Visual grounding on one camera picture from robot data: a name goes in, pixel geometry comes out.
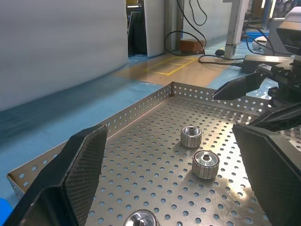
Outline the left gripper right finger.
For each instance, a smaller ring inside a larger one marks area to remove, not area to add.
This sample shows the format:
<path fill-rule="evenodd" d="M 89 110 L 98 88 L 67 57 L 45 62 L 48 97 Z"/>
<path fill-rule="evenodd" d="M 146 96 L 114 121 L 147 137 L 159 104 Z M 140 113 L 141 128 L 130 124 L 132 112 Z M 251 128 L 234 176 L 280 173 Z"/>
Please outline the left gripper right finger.
<path fill-rule="evenodd" d="M 284 136 L 245 124 L 232 128 L 251 188 L 274 226 L 301 224 L 301 153 Z"/>

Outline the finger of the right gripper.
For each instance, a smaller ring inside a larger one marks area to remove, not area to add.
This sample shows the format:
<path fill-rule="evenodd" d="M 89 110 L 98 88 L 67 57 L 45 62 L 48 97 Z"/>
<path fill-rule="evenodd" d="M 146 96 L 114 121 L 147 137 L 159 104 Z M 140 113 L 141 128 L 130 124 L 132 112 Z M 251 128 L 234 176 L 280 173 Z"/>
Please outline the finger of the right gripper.
<path fill-rule="evenodd" d="M 262 84 L 262 75 L 254 72 L 226 82 L 212 95 L 212 100 L 234 100 L 245 96 L 248 92 L 257 90 Z"/>
<path fill-rule="evenodd" d="M 251 126 L 273 132 L 291 129 L 301 124 L 301 103 L 285 104 L 269 109 L 250 123 Z"/>

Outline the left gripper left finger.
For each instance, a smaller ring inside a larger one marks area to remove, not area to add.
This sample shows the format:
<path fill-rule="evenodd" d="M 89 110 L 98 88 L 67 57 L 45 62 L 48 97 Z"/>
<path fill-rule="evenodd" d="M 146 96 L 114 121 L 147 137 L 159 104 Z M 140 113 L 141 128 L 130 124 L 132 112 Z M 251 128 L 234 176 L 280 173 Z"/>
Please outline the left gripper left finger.
<path fill-rule="evenodd" d="M 105 125 L 69 138 L 34 179 L 6 226 L 83 226 L 92 205 L 107 139 Z"/>

